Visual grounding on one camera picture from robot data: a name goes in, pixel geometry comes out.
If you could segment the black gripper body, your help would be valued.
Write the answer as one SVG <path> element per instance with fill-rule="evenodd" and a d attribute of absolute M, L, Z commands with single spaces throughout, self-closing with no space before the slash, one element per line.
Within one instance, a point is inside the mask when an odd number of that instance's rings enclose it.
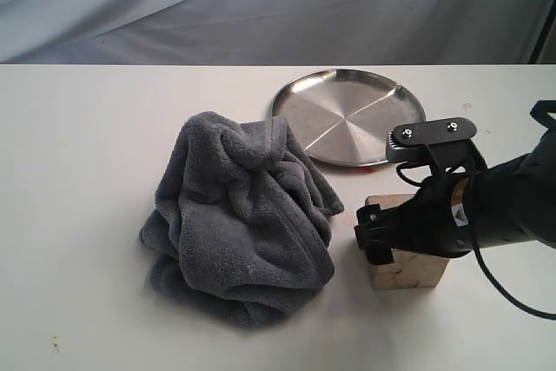
<path fill-rule="evenodd" d="M 454 219 L 452 199 L 459 184 L 467 192 L 469 176 L 426 177 L 414 197 L 384 215 L 383 246 L 443 258 L 473 251 L 478 240 L 472 221 L 458 226 Z"/>

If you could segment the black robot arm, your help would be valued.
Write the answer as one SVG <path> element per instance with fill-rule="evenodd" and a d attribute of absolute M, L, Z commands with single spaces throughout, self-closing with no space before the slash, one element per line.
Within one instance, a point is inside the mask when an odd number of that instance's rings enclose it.
<path fill-rule="evenodd" d="M 355 237 L 370 263 L 392 262 L 395 249 L 459 258 L 474 246 L 555 245 L 554 129 L 530 153 L 491 168 L 469 139 L 417 149 L 401 165 L 434 169 L 417 193 L 394 208 L 357 211 Z"/>

